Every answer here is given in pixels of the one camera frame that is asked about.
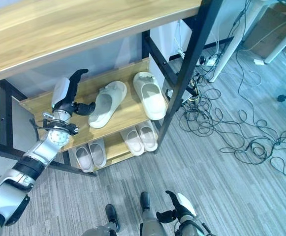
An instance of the wooden shelf board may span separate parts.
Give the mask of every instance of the wooden shelf board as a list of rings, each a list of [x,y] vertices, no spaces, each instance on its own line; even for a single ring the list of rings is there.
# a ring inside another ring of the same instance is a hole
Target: wooden shelf board
[[[130,151],[128,150],[120,133],[115,133],[115,134],[105,137],[104,142],[105,142],[105,151],[107,155],[107,164],[102,168],[111,166],[113,164],[119,163],[121,161],[124,161],[124,160],[127,160],[133,157],[133,154],[130,153]],[[76,158],[72,153],[73,150],[70,150],[69,152],[70,152],[69,156],[70,156],[72,166],[80,169],[76,161]],[[102,168],[95,168],[93,171],[97,171]]]
[[[143,105],[141,104],[132,83],[134,75],[140,71],[148,71],[147,59],[95,76],[79,84],[76,95],[77,102],[89,104],[90,102],[95,101],[99,88],[114,80],[120,80],[126,84],[127,95],[109,122],[101,129],[89,127],[88,116],[78,116],[73,114],[70,123],[74,123],[79,127],[79,133],[71,136],[69,143],[64,146],[61,151],[80,146],[90,142],[91,140],[107,137],[125,128],[148,120]],[[49,92],[35,98],[26,99],[20,102],[20,104],[34,114],[35,120],[39,124],[40,122],[38,121],[42,120],[42,112],[51,112],[51,100],[52,92]]]
[[[0,79],[195,15],[201,0],[22,0],[0,9]]]

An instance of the power strip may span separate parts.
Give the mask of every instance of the power strip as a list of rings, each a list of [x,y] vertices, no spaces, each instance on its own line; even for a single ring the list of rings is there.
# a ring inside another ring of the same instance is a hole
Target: power strip
[[[217,60],[217,55],[213,55],[206,59],[205,66],[214,66]]]

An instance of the slipper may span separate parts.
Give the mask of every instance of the slipper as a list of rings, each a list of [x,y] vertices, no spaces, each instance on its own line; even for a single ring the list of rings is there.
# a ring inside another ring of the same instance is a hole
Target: slipper
[[[120,132],[124,142],[126,143],[129,151],[134,156],[140,156],[144,153],[144,145],[139,138],[139,135],[135,129],[135,126],[122,130]]]
[[[76,159],[83,172],[91,172],[94,170],[94,163],[88,149],[85,146],[76,148]]]
[[[139,72],[134,76],[133,84],[148,118],[164,118],[167,108],[156,78],[151,73]]]
[[[94,165],[97,168],[104,167],[107,163],[107,156],[105,154],[104,140],[98,139],[88,144],[90,155],[93,159]]]
[[[146,151],[155,151],[158,147],[155,130],[150,120],[136,126],[139,137]]]
[[[95,100],[95,110],[88,117],[89,126],[105,126],[127,94],[127,86],[121,81],[113,81],[100,89]]]

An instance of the shoe rack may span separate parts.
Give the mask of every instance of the shoe rack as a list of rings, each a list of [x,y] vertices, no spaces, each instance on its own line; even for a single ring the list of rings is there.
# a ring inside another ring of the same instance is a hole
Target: shoe rack
[[[95,102],[99,89],[111,81],[124,82],[127,86],[127,95],[109,122],[100,129],[89,127],[88,116],[74,114],[70,122],[79,127],[79,133],[70,137],[69,143],[62,148],[61,152],[96,139],[104,138],[107,155],[107,164],[105,167],[132,157],[133,155],[128,150],[119,132],[148,120],[143,105],[133,87],[134,75],[141,71],[148,71],[148,65],[149,60],[143,59],[119,69],[85,78],[80,82],[75,98],[75,101],[78,103],[89,104]],[[42,112],[52,112],[50,109],[52,95],[53,92],[46,92],[37,97],[22,100],[20,105],[34,114],[35,122],[39,124],[39,121],[43,119]],[[45,132],[45,130],[39,130],[40,137]],[[73,149],[69,152],[73,164],[75,162],[72,160],[74,157],[72,152]]]

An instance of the robot forearm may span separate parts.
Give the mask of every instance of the robot forearm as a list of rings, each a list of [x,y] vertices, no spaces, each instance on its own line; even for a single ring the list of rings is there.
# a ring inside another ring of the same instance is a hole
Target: robot forearm
[[[37,126],[48,132],[0,177],[0,235],[4,225],[14,224],[25,210],[30,200],[27,193],[36,179],[68,143],[69,136],[78,133],[75,124],[68,124],[72,113],[87,116],[95,109],[94,103],[86,105],[74,102],[77,84],[81,75],[87,72],[87,69],[78,70],[69,79],[59,80],[52,98],[53,113],[44,113],[43,127]]]

